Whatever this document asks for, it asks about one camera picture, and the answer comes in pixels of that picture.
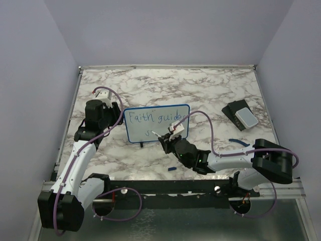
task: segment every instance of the marble surface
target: marble surface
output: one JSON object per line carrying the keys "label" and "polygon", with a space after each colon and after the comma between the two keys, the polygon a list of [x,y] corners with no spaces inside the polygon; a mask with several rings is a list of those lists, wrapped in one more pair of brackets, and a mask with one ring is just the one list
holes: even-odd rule
{"label": "marble surface", "polygon": [[[212,119],[216,150],[242,148],[229,138],[254,143],[257,138],[275,142],[258,83],[250,69],[119,69],[84,70],[59,167],[60,174],[72,150],[74,133],[84,118],[85,104],[97,86],[108,86],[122,98],[125,107],[189,104]],[[222,113],[234,100],[245,99],[259,124],[239,131]],[[210,125],[201,114],[190,118],[188,141],[198,149],[210,150]],[[177,167],[168,171],[168,167]],[[225,179],[236,169],[199,175],[185,168],[173,154],[166,155],[160,143],[131,144],[125,124],[116,127],[99,146],[84,178],[91,173],[108,174],[114,180],[199,180]]]}

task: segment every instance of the wall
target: wall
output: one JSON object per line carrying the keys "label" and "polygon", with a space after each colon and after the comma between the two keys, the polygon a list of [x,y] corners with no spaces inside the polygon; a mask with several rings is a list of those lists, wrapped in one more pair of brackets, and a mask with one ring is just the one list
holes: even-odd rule
{"label": "wall", "polygon": [[258,64],[293,0],[45,0],[79,65]]}
{"label": "wall", "polygon": [[0,240],[28,240],[78,69],[42,0],[1,0],[0,33]]}
{"label": "wall", "polygon": [[296,0],[258,65],[258,77],[282,145],[301,158],[307,204],[321,239],[321,1]]}

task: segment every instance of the cable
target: cable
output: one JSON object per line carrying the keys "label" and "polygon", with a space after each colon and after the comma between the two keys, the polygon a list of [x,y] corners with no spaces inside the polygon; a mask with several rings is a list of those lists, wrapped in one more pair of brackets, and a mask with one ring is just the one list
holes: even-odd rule
{"label": "cable", "polygon": [[[64,178],[63,178],[63,180],[62,180],[61,183],[65,183],[65,182],[66,182],[66,180],[67,180],[67,178],[68,178],[68,175],[69,175],[69,173],[70,173],[70,171],[71,171],[71,168],[72,168],[72,166],[74,165],[74,163],[75,163],[76,159],[78,158],[79,154],[82,152],[82,150],[83,150],[86,146],[88,146],[89,144],[93,143],[95,140],[97,140],[97,139],[103,137],[104,135],[108,134],[112,129],[114,129],[114,128],[117,126],[117,124],[118,124],[118,123],[120,122],[120,120],[122,119],[122,116],[123,116],[123,113],[124,113],[124,108],[123,108],[123,104],[122,104],[122,101],[121,101],[120,96],[119,96],[114,90],[112,90],[112,89],[110,89],[110,88],[108,88],[108,87],[105,87],[105,86],[96,87],[96,88],[92,91],[92,93],[94,94],[97,89],[107,89],[107,90],[111,91],[112,93],[114,93],[114,94],[116,95],[116,97],[118,98],[118,100],[119,100],[119,102],[120,102],[120,115],[119,115],[119,118],[118,118],[118,120],[116,121],[116,123],[115,123],[109,130],[105,131],[104,133],[102,133],[102,134],[94,137],[94,138],[91,139],[90,141],[86,142],[86,144],[84,144],[84,145],[77,151],[77,153],[75,154],[74,158],[73,158],[72,161],[70,162],[70,165],[69,165],[69,167],[68,167],[68,169],[67,169],[67,171],[66,171],[66,174],[65,174],[65,176],[64,176]],[[62,235],[65,233],[65,231],[59,232],[59,231],[58,231],[58,226],[57,226],[57,206],[58,206],[59,196],[60,196],[60,193],[61,193],[61,191],[62,191],[62,188],[63,188],[63,186],[60,186],[59,189],[58,189],[58,192],[57,192],[57,195],[56,195],[56,198],[55,198],[54,212],[53,212],[54,230],[55,230],[55,233],[56,233],[57,236],[62,236]]]}
{"label": "cable", "polygon": [[[180,122],[178,122],[178,124],[176,124],[174,126],[174,129],[178,125],[180,125],[183,121],[185,121],[188,117],[190,117],[191,115],[193,115],[195,113],[201,113],[201,114],[205,115],[206,118],[208,119],[209,123],[210,123],[210,127],[211,127],[211,148],[212,148],[212,152],[213,152],[213,154],[215,156],[218,156],[218,157],[235,157],[235,156],[244,155],[243,152],[231,153],[231,154],[219,154],[219,153],[215,152],[215,150],[214,150],[214,128],[213,128],[213,124],[212,124],[212,121],[211,121],[210,117],[205,112],[203,112],[201,110],[196,110],[196,111],[193,111],[192,113],[189,113]],[[282,148],[255,149],[255,150],[247,151],[247,152],[245,152],[245,154],[247,155],[247,154],[254,153],[254,152],[286,152],[286,153],[289,153],[289,154],[293,155],[295,157],[295,159],[296,159],[296,162],[292,166],[292,168],[297,167],[298,164],[299,164],[299,156],[296,153],[294,153],[293,151],[290,151],[288,149],[282,149]]]}
{"label": "cable", "polygon": [[137,190],[135,190],[135,189],[133,189],[133,188],[130,188],[130,187],[121,187],[121,188],[116,188],[116,189],[111,190],[111,191],[109,191],[109,192],[105,192],[105,193],[103,193],[103,194],[100,194],[100,195],[98,195],[97,197],[102,197],[102,196],[104,196],[104,195],[108,195],[108,194],[110,194],[110,193],[114,193],[114,192],[116,192],[116,191],[120,191],[120,190],[122,190],[122,189],[131,190],[131,191],[135,192],[135,193],[138,195],[138,197],[139,197],[139,209],[138,209],[137,213],[135,213],[135,215],[133,215],[132,217],[129,217],[129,218],[116,219],[116,218],[110,218],[110,217],[106,217],[106,216],[99,216],[99,215],[97,215],[97,214],[96,214],[96,211],[95,211],[95,208],[94,208],[94,206],[93,206],[93,207],[92,207],[92,211],[93,211],[94,214],[95,214],[94,217],[99,217],[99,218],[101,218],[102,220],[105,219],[105,220],[114,221],[114,222],[125,222],[125,221],[132,220],[133,218],[136,218],[136,217],[139,215],[139,213],[140,213],[140,211],[141,211],[141,207],[142,207],[142,198],[141,198],[140,193],[139,193]]}
{"label": "cable", "polygon": [[232,206],[230,205],[230,209],[232,209],[234,211],[234,214],[238,215],[238,216],[241,216],[241,217],[246,217],[246,218],[260,218],[260,217],[265,217],[266,215],[268,215],[270,212],[272,212],[275,207],[276,207],[276,202],[277,202],[277,195],[276,195],[276,189],[274,187],[274,184],[271,182],[271,185],[273,187],[273,191],[274,191],[274,196],[275,196],[275,199],[274,199],[274,202],[273,202],[273,205],[271,206],[271,208],[265,212],[264,214],[260,214],[260,215],[246,215],[246,214],[240,214],[238,213],[237,211],[235,211]]}

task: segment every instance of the metal frame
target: metal frame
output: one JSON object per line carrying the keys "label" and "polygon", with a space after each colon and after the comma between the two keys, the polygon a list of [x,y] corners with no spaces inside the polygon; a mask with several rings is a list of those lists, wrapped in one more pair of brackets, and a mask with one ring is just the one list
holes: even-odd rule
{"label": "metal frame", "polygon": [[[72,105],[71,105],[71,108],[69,111],[68,121],[66,124],[65,132],[63,135],[62,143],[60,145],[60,149],[59,149],[59,153],[58,153],[58,157],[57,157],[57,161],[56,161],[56,166],[55,166],[56,172],[58,172],[60,158],[62,155],[63,146],[65,143],[65,139],[66,139],[71,115],[73,112],[73,108],[75,105],[76,96],[77,96],[79,85],[81,82],[83,70],[86,70],[86,69],[143,69],[143,68],[150,68],[150,69],[221,69],[221,68],[235,69],[235,68],[239,68],[239,69],[252,69],[252,70],[254,70],[254,74],[255,74],[255,77],[256,77],[256,80],[257,80],[257,83],[258,83],[258,86],[259,86],[259,89],[260,89],[260,92],[261,92],[261,95],[263,98],[264,105],[266,107],[266,111],[267,111],[267,114],[268,114],[268,117],[269,117],[269,120],[270,120],[270,123],[272,126],[272,131],[273,131],[275,140],[276,140],[277,144],[279,144],[278,137],[277,137],[274,125],[273,125],[273,121],[272,121],[270,113],[268,111],[266,101],[265,101],[264,95],[262,93],[262,89],[261,89],[260,82],[258,80],[258,76],[257,76],[256,69],[255,69],[254,65],[206,65],[206,66],[203,66],[203,65],[105,65],[105,66],[85,66],[85,67],[79,67],[80,72],[79,72],[78,82],[77,82],[77,86],[76,86],[75,93],[73,96],[73,101],[72,101]],[[53,183],[54,182],[51,182],[51,181],[49,181],[49,182],[45,181],[42,190],[43,191],[49,190],[49,188],[53,185]],[[261,194],[260,197],[252,197],[251,199],[259,199],[259,200],[274,199],[274,192],[273,192],[272,187],[269,184],[261,184],[261,185],[259,185],[259,188],[260,188],[260,194]],[[317,240],[316,232],[315,232],[315,229],[314,229],[311,217],[310,217],[310,213],[307,208],[306,201],[304,199],[305,192],[304,192],[301,180],[294,179],[293,183],[290,185],[275,184],[275,188],[277,190],[278,199],[296,199],[299,213],[301,215],[308,239],[311,241]],[[230,198],[229,200],[239,200],[239,199],[240,198]],[[39,237],[39,235],[40,235],[40,231],[41,231],[41,222],[40,222],[39,212],[37,210],[28,240],[29,241],[37,240],[37,237]]]}

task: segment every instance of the blue whiteboard frame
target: blue whiteboard frame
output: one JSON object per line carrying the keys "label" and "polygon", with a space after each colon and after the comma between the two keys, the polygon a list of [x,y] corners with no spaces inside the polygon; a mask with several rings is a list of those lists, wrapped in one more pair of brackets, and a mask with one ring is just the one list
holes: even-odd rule
{"label": "blue whiteboard frame", "polygon": [[[191,112],[191,107],[188,105],[188,104],[171,104],[171,105],[158,105],[158,106],[148,106],[148,107],[131,107],[131,108],[126,108],[124,110],[124,113],[123,113],[123,116],[124,116],[124,119],[125,119],[125,126],[126,126],[126,132],[127,132],[127,138],[128,138],[128,141],[130,143],[141,143],[141,142],[131,142],[129,140],[129,134],[128,134],[128,130],[127,130],[127,121],[126,121],[126,117],[125,117],[125,111],[127,110],[131,110],[131,109],[151,109],[151,108],[164,108],[164,107],[172,107],[172,106],[188,106],[189,108],[189,114]],[[188,122],[187,122],[187,136],[186,138],[189,136],[189,128],[190,128],[190,117],[187,118]]]}

